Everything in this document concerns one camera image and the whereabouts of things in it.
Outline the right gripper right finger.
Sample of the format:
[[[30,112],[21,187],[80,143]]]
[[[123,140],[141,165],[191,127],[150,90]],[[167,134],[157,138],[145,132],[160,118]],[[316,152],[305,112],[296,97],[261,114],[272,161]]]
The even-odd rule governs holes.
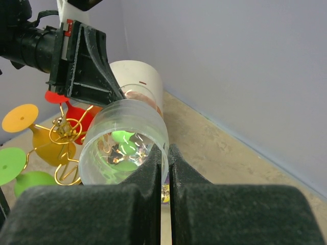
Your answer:
[[[169,147],[173,244],[324,244],[311,207],[289,185],[213,184]]]

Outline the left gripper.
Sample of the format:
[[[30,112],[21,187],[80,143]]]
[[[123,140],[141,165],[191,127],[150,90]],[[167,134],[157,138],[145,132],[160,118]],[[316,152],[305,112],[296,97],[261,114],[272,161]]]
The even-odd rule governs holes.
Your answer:
[[[124,96],[108,63],[106,34],[68,19],[55,32],[49,91],[107,106]]]

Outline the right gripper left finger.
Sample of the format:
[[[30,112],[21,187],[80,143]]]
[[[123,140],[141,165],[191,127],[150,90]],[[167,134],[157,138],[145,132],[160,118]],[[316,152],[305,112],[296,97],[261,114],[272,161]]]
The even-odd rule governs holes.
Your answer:
[[[36,186],[21,194],[1,244],[160,244],[161,150],[117,185]]]

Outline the red plastic goblet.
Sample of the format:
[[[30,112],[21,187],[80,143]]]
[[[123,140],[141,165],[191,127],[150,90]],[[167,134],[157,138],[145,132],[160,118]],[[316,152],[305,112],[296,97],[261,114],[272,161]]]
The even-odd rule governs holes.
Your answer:
[[[86,132],[95,117],[102,110],[98,106],[89,106],[87,109],[73,106],[64,95],[47,91],[45,100],[60,106],[61,116],[53,121],[53,129],[65,142],[73,141],[82,145]]]

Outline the clear glass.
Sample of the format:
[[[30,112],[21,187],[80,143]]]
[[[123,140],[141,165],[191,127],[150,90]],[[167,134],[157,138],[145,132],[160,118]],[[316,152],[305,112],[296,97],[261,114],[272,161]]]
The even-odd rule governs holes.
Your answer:
[[[102,109],[86,133],[78,161],[84,185],[119,184],[139,169],[156,146],[161,181],[168,176],[168,130],[158,100],[144,84],[121,87],[125,98]]]

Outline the orange plastic goblet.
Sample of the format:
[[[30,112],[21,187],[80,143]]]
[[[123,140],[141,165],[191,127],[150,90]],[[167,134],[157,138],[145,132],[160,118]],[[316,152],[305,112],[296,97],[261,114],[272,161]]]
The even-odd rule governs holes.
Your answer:
[[[75,156],[75,144],[64,142],[55,131],[35,124],[38,113],[38,107],[34,104],[17,106],[4,117],[2,129],[8,133],[17,133],[25,129],[32,131],[33,148],[27,153],[26,163],[29,162],[29,156],[35,152],[50,166],[57,167],[68,164],[69,159]]]

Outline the green goblet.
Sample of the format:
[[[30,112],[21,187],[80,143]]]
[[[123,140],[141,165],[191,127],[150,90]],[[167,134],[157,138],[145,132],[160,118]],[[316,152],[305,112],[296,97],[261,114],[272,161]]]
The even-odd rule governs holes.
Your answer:
[[[23,173],[26,165],[25,152],[20,148],[1,150],[1,186],[16,180],[14,195],[18,198],[24,191],[34,186],[57,185],[54,177],[43,171]]]

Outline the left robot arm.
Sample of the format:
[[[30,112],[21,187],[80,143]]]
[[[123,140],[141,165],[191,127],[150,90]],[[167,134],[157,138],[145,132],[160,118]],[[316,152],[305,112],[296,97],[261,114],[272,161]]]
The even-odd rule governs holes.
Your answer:
[[[31,21],[29,1],[1,1],[1,56],[20,69],[48,73],[49,90],[79,102],[107,106],[125,98],[107,58],[105,33],[88,24],[97,1],[58,1]],[[57,15],[60,27],[39,29]]]

